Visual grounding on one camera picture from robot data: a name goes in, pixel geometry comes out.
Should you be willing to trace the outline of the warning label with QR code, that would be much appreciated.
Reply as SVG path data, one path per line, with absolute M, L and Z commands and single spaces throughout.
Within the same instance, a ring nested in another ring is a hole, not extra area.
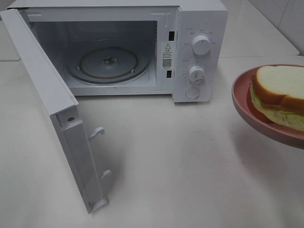
M 162 42 L 161 48 L 161 66 L 163 69 L 171 69 L 173 65 L 173 48 L 169 42 Z

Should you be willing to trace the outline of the round door release button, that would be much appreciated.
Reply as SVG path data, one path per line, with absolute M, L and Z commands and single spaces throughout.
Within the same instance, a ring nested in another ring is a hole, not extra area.
M 200 96 L 200 90 L 197 88 L 189 88 L 186 92 L 185 92 L 185 96 L 188 99 L 197 99 Z

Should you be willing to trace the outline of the white microwave oven body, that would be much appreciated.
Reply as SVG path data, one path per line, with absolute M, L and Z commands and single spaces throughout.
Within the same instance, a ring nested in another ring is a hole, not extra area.
M 228 11 L 219 0 L 17 0 L 17 9 L 74 96 L 171 95 L 174 102 L 210 99 Z M 211 50 L 198 56 L 192 50 L 195 36 L 210 38 Z M 96 85 L 82 82 L 66 69 L 67 50 L 79 42 L 99 40 L 142 42 L 154 55 L 141 75 L 128 81 Z M 173 48 L 171 69 L 162 68 L 162 42 Z M 189 69 L 202 67 L 205 79 L 191 83 Z M 188 99 L 189 88 L 199 89 Z

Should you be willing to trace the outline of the upper white power knob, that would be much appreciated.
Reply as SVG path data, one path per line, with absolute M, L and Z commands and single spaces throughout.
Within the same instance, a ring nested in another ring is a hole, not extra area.
M 198 56 L 207 54 L 211 50 L 210 38 L 205 34 L 195 36 L 192 40 L 192 50 Z

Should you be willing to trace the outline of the pink round plate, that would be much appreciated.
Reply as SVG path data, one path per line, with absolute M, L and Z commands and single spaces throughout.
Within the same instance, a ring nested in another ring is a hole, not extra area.
M 280 143 L 303 149 L 304 133 L 295 129 L 271 123 L 252 104 L 250 96 L 251 77 L 260 68 L 254 67 L 240 74 L 232 84 L 232 100 L 238 114 L 261 134 Z

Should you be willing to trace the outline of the white microwave door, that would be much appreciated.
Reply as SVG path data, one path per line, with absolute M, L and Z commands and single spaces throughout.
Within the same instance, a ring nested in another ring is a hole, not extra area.
M 105 130 L 97 127 L 90 136 L 86 134 L 77 109 L 78 101 L 20 12 L 9 9 L 2 11 L 0 17 L 47 110 L 86 210 L 92 213 L 107 204 L 101 179 L 109 176 L 111 171 L 97 172 L 89 142 L 98 134 L 104 134 Z

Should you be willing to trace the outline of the sandwich with lettuce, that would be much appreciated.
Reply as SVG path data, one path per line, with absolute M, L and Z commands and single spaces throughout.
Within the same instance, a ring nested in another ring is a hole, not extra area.
M 253 106 L 270 121 L 304 130 L 304 68 L 262 66 L 251 78 Z

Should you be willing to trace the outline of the white timer knob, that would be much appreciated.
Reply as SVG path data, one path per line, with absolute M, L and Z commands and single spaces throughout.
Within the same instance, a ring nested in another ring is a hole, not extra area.
M 201 83 L 205 79 L 205 71 L 199 66 L 192 66 L 188 74 L 190 82 L 194 84 Z

